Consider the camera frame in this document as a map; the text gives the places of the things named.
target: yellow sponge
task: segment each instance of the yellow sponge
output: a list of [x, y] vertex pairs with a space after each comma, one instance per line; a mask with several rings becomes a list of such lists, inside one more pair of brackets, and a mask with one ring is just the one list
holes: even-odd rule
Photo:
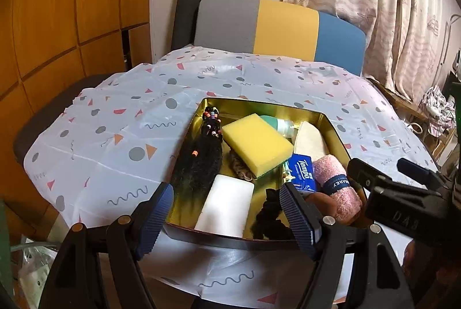
[[293, 154], [293, 145], [256, 114], [225, 125], [221, 130], [224, 141], [257, 178]]

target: gold metal tray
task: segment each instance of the gold metal tray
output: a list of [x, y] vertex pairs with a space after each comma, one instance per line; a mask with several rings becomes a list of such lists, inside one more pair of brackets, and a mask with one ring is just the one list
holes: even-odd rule
[[[297, 127], [303, 121], [308, 121], [321, 132], [330, 154], [336, 156], [344, 167], [350, 160], [349, 154], [341, 142], [336, 130], [334, 129], [328, 118], [319, 112], [314, 112], [306, 109], [298, 109], [284, 105], [275, 105], [264, 102], [255, 102], [243, 99], [223, 99], [223, 98], [204, 98], [195, 112], [192, 121], [184, 138], [185, 142], [194, 139], [200, 131], [202, 124], [202, 113], [207, 106], [215, 106], [220, 111], [221, 125], [224, 126], [232, 123], [235, 120], [243, 118], [250, 114], [269, 115], [275, 118], [291, 120]], [[230, 167], [229, 146], [223, 142], [223, 165], [220, 174], [230, 177], [236, 177]], [[266, 200], [266, 189], [278, 189], [282, 184], [280, 167], [271, 170], [262, 177], [253, 180], [254, 192], [251, 200], [250, 211], [248, 213], [247, 223], [243, 238], [230, 238], [223, 235], [209, 234], [202, 231], [196, 231], [193, 228], [200, 215], [204, 200], [192, 201], [190, 198], [185, 198], [181, 195], [181, 189], [175, 189], [175, 202], [173, 209], [168, 217], [168, 222], [165, 223], [167, 234], [174, 238], [196, 244], [221, 246], [227, 248], [238, 249], [279, 249], [279, 248], [296, 248], [294, 241], [274, 241], [274, 240], [255, 240], [251, 232], [251, 226], [255, 222], [256, 215], [262, 208], [263, 202]], [[365, 204], [366, 196], [362, 187], [351, 181], [351, 186], [356, 190], [362, 202]], [[283, 212], [279, 219], [289, 226]], [[371, 221], [366, 219], [363, 214], [353, 223], [356, 227], [366, 227]]]

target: black braided hair extension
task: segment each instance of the black braided hair extension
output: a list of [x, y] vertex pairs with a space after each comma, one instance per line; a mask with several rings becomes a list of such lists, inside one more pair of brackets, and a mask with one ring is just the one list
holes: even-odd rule
[[256, 216], [256, 221], [251, 226], [253, 239], [269, 240], [293, 240], [294, 235], [291, 228], [285, 226], [277, 217], [282, 211], [280, 205], [279, 189], [266, 189], [266, 201], [262, 205], [261, 211]]
[[172, 186], [191, 199], [205, 200], [220, 172], [223, 150], [221, 121], [216, 107], [208, 106], [202, 114], [200, 134], [185, 142], [171, 175]]

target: towel label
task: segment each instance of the towel label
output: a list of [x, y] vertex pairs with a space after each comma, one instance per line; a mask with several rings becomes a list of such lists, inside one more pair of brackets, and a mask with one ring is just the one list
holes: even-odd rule
[[328, 179], [325, 184], [322, 186], [322, 192], [330, 196], [333, 193], [336, 193], [342, 188], [349, 187], [349, 180], [347, 180], [346, 175], [339, 174]]
[[312, 160], [307, 155], [293, 154], [283, 164], [284, 182], [291, 182], [298, 191], [316, 191], [313, 173]]

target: patterned tablecloth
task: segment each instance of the patterned tablecloth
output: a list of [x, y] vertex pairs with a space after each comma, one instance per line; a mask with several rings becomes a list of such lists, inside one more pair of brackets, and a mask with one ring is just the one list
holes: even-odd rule
[[[167, 180], [182, 137], [204, 97], [243, 98], [328, 116], [351, 157], [394, 180], [401, 157], [435, 169], [430, 155], [366, 80], [319, 62], [186, 47], [157, 64], [116, 74], [82, 90], [24, 160], [40, 194], [68, 225], [106, 225], [130, 214]], [[383, 227], [398, 259], [409, 238]], [[248, 252], [172, 240], [161, 234], [141, 262], [144, 276], [230, 305], [294, 307], [312, 262], [300, 252]], [[337, 297], [347, 292], [347, 255]]]

